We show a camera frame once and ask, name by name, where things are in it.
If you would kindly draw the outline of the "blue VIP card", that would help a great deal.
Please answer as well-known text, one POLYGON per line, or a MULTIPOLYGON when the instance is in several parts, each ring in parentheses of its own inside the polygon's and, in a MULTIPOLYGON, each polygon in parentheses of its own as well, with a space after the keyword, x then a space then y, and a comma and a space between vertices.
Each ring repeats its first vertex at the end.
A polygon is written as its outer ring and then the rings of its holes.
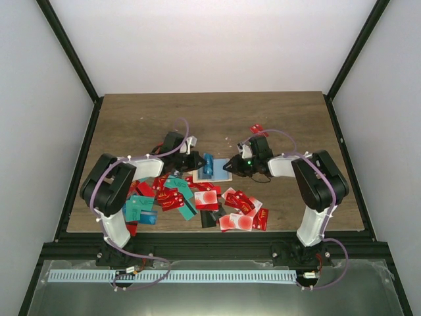
POLYGON ((212 179, 216 182, 228 181, 230 174, 228 171, 223 169, 223 166, 229 161, 229 159, 215 159, 214 160, 214 175, 212 179))
POLYGON ((204 153, 203 159, 205 165, 198 170, 198 177, 200 179, 211 179, 214 175, 214 158, 210 153, 204 153))

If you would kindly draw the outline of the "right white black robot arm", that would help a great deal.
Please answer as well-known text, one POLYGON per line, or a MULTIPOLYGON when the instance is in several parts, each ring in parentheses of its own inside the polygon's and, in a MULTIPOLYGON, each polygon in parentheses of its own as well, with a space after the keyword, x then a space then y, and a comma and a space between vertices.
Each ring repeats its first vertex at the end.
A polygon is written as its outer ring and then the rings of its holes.
POLYGON ((252 178, 259 173, 268 179, 290 177, 297 181, 305 212, 292 249, 296 263, 308 265, 315 257, 315 245, 325 237, 333 212, 349 194, 349 185, 326 150, 275 155, 266 136, 253 136, 238 143, 239 153, 223 169, 236 176, 252 178))

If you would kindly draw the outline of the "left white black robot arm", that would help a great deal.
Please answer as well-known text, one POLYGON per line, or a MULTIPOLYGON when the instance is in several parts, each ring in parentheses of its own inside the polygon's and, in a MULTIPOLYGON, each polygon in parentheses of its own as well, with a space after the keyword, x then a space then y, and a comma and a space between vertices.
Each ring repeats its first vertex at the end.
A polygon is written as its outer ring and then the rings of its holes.
POLYGON ((98 158, 80 188, 80 197, 101 224, 106 243, 114 246, 111 257, 117 264, 126 266, 134 260, 135 251, 127 244, 131 236, 122 210, 132 182, 158 178, 172 171, 200 169, 205 160, 193 149, 196 143, 195 136, 168 132, 162 145, 147 155, 118 158, 104 153, 98 158))

